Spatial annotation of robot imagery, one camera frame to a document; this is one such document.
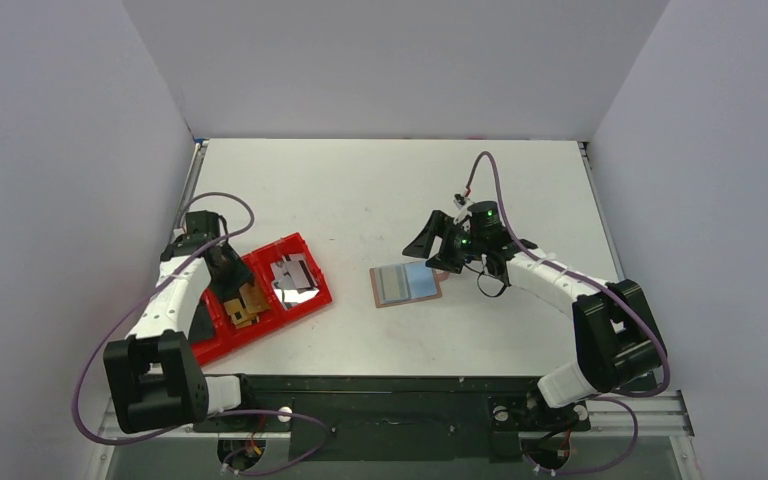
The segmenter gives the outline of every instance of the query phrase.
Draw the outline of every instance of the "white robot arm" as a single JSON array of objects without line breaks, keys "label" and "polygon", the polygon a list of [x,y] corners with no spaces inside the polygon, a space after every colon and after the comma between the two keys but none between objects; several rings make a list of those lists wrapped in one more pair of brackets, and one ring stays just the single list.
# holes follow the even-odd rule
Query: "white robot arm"
[{"label": "white robot arm", "polygon": [[240,377],[205,377],[187,334],[206,289],[237,295],[253,276],[227,243],[209,248],[175,274],[194,251],[220,234],[215,213],[185,218],[187,233],[161,255],[157,284],[175,278],[151,298],[125,339],[109,342],[104,350],[116,416],[126,433],[199,422],[247,400]]},{"label": "white robot arm", "polygon": [[[496,202],[472,203],[456,195],[455,203],[460,208],[456,217],[435,210],[402,253],[427,258],[428,267],[453,273],[461,273],[468,262],[481,260],[487,273],[505,286],[532,292],[572,320],[576,358],[537,382],[546,407],[558,409],[597,392],[614,390],[661,365],[652,342],[611,296],[572,278],[560,262],[552,260],[549,266],[546,260],[551,255],[532,242],[520,240],[530,255],[520,251],[502,225]],[[439,252],[431,256],[436,237],[442,243]],[[660,341],[639,285],[631,280],[613,284],[587,278],[627,304]]]}]

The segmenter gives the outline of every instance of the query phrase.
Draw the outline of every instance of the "cable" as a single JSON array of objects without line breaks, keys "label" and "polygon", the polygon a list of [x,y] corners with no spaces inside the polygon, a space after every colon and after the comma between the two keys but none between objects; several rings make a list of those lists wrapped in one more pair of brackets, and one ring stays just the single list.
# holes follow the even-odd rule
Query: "cable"
[{"label": "cable", "polygon": [[252,434],[249,437],[249,446],[257,453],[258,455],[263,455],[263,451],[260,450],[260,447],[257,446],[256,443],[254,443],[254,434],[259,432],[263,429],[263,427],[266,425],[266,415],[260,416],[260,423],[257,424],[257,428],[252,430]]},{"label": "cable", "polygon": [[90,369],[90,365],[92,365],[93,360],[95,360],[95,357],[98,355],[98,352],[101,350],[101,347],[104,346],[104,344],[107,342],[108,339],[113,335],[113,333],[121,327],[128,318],[134,314],[140,307],[145,308],[145,305],[148,304],[149,301],[151,301],[152,297],[160,293],[164,288],[169,286],[170,283],[181,273],[186,269],[196,258],[198,258],[202,253],[204,253],[207,249],[217,245],[218,243],[228,240],[229,238],[236,237],[237,235],[241,235],[245,232],[247,232],[249,229],[251,229],[252,225],[254,225],[254,211],[251,209],[248,203],[246,203],[241,198],[231,195],[230,193],[223,193],[223,192],[208,192],[208,193],[202,193],[201,195],[196,195],[193,197],[192,200],[190,200],[182,209],[181,209],[181,218],[183,218],[184,213],[187,212],[187,210],[190,208],[190,205],[192,205],[197,200],[200,200],[205,197],[225,197],[230,198],[231,200],[236,201],[240,205],[243,206],[243,208],[246,209],[246,211],[249,213],[249,223],[246,224],[243,228],[239,230],[235,230],[229,234],[222,235],[220,237],[214,238],[213,240],[205,243],[201,247],[199,247],[195,252],[193,252],[189,257],[187,257],[181,265],[176,268],[169,277],[166,278],[163,282],[158,284],[148,295],[146,295],[143,299],[136,302],[134,306],[132,306],[125,315],[122,316],[116,323],[113,325],[113,327],[110,328],[110,330],[102,337],[101,341],[98,342],[98,345],[95,346],[95,348],[92,351],[92,354],[90,354],[90,357],[87,359],[87,361],[84,363],[84,366],[81,368],[81,373],[78,375],[78,381],[75,384],[75,389],[72,393],[72,421],[75,423],[75,427],[78,429],[79,432],[81,432],[81,435],[86,437],[87,439],[95,442],[100,443],[102,445],[132,445],[137,442],[142,442],[145,440],[149,440],[151,438],[157,437],[159,435],[163,435],[166,432],[169,432],[171,430],[174,430],[177,427],[169,427],[164,428],[161,430],[155,430],[154,432],[146,433],[144,435],[140,435],[137,437],[129,437],[129,438],[104,438],[99,435],[96,435],[95,433],[91,432],[90,429],[84,424],[83,419],[81,419],[81,412],[79,411],[79,400],[81,396],[81,387],[84,384],[84,380],[87,377],[87,372]]},{"label": "cable", "polygon": [[485,292],[483,288],[481,288],[481,277],[488,277],[488,278],[496,278],[492,275],[488,275],[484,272],[478,272],[478,276],[475,277],[475,286],[478,287],[478,291],[481,292],[482,295],[484,295],[487,298],[499,298],[502,296],[503,293],[505,293],[505,290],[508,289],[508,286],[505,285],[505,282],[501,282],[498,278],[496,280],[499,280],[502,283],[502,288],[499,289],[498,292],[496,292],[494,295],[490,295],[489,293]]},{"label": "cable", "polygon": [[567,435],[564,437],[564,441],[561,442],[561,446],[558,448],[564,448],[564,445],[569,443],[570,436],[572,436],[572,429],[567,430]]},{"label": "cable", "polygon": [[466,190],[470,191],[470,187],[472,186],[472,180],[475,177],[475,169],[478,167],[478,163],[481,161],[482,158],[486,157],[487,160],[490,162],[490,167],[493,169],[493,181],[496,184],[496,200],[499,204],[499,214],[502,216],[502,221],[505,224],[505,229],[508,231],[508,234],[511,236],[511,239],[514,241],[516,246],[526,255],[528,255],[529,258],[532,260],[538,261],[543,260],[543,265],[548,265],[552,267],[553,269],[563,272],[564,275],[578,280],[580,282],[584,282],[591,287],[599,290],[600,292],[604,293],[608,296],[614,303],[617,304],[631,319],[634,321],[635,324],[637,324],[638,328],[640,328],[641,331],[646,335],[646,338],[649,339],[650,342],[652,342],[652,345],[655,347],[655,351],[658,352],[658,358],[661,360],[661,366],[664,368],[664,380],[661,382],[660,385],[655,387],[654,389],[647,391],[647,392],[632,392],[627,391],[623,389],[617,389],[616,393],[619,393],[621,395],[625,395],[627,397],[635,397],[635,398],[642,398],[642,397],[654,397],[655,395],[658,395],[659,393],[665,391],[667,387],[670,385],[670,364],[667,360],[667,352],[664,350],[664,346],[661,344],[661,342],[658,341],[657,337],[655,337],[655,334],[652,332],[652,330],[649,328],[649,326],[646,325],[646,323],[643,321],[642,318],[640,318],[640,315],[637,314],[631,307],[628,306],[622,299],[617,296],[614,292],[609,290],[604,285],[601,285],[599,282],[591,279],[587,275],[582,275],[578,272],[574,272],[572,270],[567,270],[564,267],[561,267],[555,262],[552,262],[551,260],[544,260],[532,253],[528,248],[525,247],[525,245],[522,244],[522,242],[519,241],[519,237],[514,233],[513,228],[511,227],[511,222],[508,221],[508,215],[505,212],[505,203],[502,200],[502,184],[499,180],[499,170],[496,167],[496,159],[493,158],[493,154],[491,154],[488,151],[483,151],[478,154],[478,157],[475,159],[475,163],[472,164],[472,170],[469,172],[469,179],[466,183]]},{"label": "cable", "polygon": [[[282,470],[286,470],[293,465],[297,465],[299,462],[304,460],[305,458],[313,455],[316,453],[320,448],[325,446],[325,442],[328,441],[329,438],[331,438],[331,430],[328,428],[327,425],[322,420],[319,420],[317,418],[313,418],[308,415],[303,415],[301,413],[290,413],[290,412],[280,412],[277,410],[229,410],[227,412],[222,412],[217,415],[217,417],[237,417],[237,416],[245,416],[245,415],[270,415],[273,417],[290,417],[290,418],[298,418],[299,420],[304,420],[306,422],[310,422],[317,427],[321,428],[322,431],[325,433],[325,435],[322,437],[322,441],[320,441],[318,444],[313,446],[310,450],[304,452],[303,454],[299,455],[298,457],[281,464],[277,467],[270,468],[267,470],[263,470],[260,472],[239,472],[240,475],[246,476],[246,477],[263,477],[266,475],[271,475],[273,473],[280,472]],[[239,448],[237,450],[234,450],[233,452],[229,453],[225,456],[225,458],[222,460],[222,470],[220,472],[224,472],[227,469],[227,465],[230,465],[231,460],[240,453],[243,453],[245,451],[246,447],[243,446],[242,448]]]},{"label": "cable", "polygon": [[579,468],[575,470],[549,470],[546,468],[541,467],[537,462],[534,461],[533,458],[531,458],[531,455],[526,452],[525,457],[533,464],[535,465],[535,471],[541,471],[543,473],[553,473],[554,475],[587,475],[591,473],[599,473],[604,472],[605,470],[608,470],[610,468],[613,468],[623,461],[625,461],[626,458],[631,455],[631,452],[634,451],[634,447],[637,445],[637,436],[639,433],[639,425],[637,423],[637,415],[635,415],[634,410],[631,409],[625,402],[621,402],[620,400],[617,400],[616,398],[591,398],[589,399],[594,402],[609,402],[609,403],[615,403],[624,409],[628,411],[628,414],[631,415],[631,422],[634,424],[633,434],[631,436],[631,441],[628,443],[628,447],[626,447],[625,451],[620,454],[619,457],[611,460],[610,462],[599,465],[598,467],[587,467],[587,468]]}]

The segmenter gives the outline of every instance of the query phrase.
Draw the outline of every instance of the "wooden block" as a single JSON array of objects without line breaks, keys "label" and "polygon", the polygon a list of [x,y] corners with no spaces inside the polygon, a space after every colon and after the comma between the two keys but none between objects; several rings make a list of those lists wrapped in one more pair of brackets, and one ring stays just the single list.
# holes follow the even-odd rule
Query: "wooden block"
[{"label": "wooden block", "polygon": [[258,314],[269,310],[269,302],[266,301],[266,295],[263,289],[256,283],[254,285],[244,284],[240,287],[240,296],[243,297],[245,309],[251,314]]}]

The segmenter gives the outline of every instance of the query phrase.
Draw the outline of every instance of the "metal object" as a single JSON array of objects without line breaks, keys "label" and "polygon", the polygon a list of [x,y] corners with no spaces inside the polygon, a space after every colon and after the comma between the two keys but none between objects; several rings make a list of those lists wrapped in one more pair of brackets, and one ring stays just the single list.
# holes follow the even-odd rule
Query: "metal object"
[{"label": "metal object", "polygon": [[693,451],[691,437],[670,437],[673,453],[676,457],[676,465],[682,480],[702,480],[702,472],[696,463],[696,454]]},{"label": "metal object", "polygon": [[590,184],[590,191],[593,193],[593,201],[596,202],[596,211],[599,213],[599,221],[602,222],[602,229],[605,231],[605,239],[608,241],[608,250],[611,251],[611,258],[614,260],[614,268],[617,270],[617,279],[622,280],[625,278],[625,272],[623,272],[622,263],[620,263],[620,256],[617,254],[614,237],[611,236],[611,229],[608,228],[605,214],[602,213],[602,204],[599,202],[596,185],[593,183],[593,165],[590,163],[590,158],[587,156],[587,147],[584,145],[584,142],[578,142],[578,149],[581,152],[581,161],[584,162],[584,171],[587,173],[587,182]]},{"label": "metal object", "polygon": [[497,422],[507,421],[508,409],[499,405],[498,407],[493,409],[493,418],[495,418]]},{"label": "metal object", "polygon": [[[284,412],[284,413],[293,413],[293,409],[290,408],[290,407],[281,407],[281,408],[278,409],[278,411],[279,412]],[[279,415],[278,416],[278,421],[279,422],[283,422],[283,423],[287,423],[287,422],[290,421],[290,417],[285,417],[283,415]]]},{"label": "metal object", "polygon": [[181,193],[181,201],[178,202],[178,208],[175,210],[175,220],[172,225],[172,230],[179,228],[179,219],[184,214],[182,211],[184,205],[186,205],[190,199],[193,198],[193,192],[196,189],[198,183],[198,177],[201,173],[201,167],[204,164],[204,156],[207,154],[207,147],[210,140],[202,140],[200,143],[195,144],[193,151],[193,159],[190,162],[190,171],[187,172],[187,180],[184,182],[184,191]]}]

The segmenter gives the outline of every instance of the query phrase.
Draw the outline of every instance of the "blue panel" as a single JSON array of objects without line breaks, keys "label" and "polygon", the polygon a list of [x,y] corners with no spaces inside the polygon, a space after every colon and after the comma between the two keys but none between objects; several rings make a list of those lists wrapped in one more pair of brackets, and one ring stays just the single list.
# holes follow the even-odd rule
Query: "blue panel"
[{"label": "blue panel", "polygon": [[437,282],[434,280],[434,271],[425,266],[425,262],[405,264],[405,272],[408,276],[408,288],[411,298],[424,298],[437,295]]}]

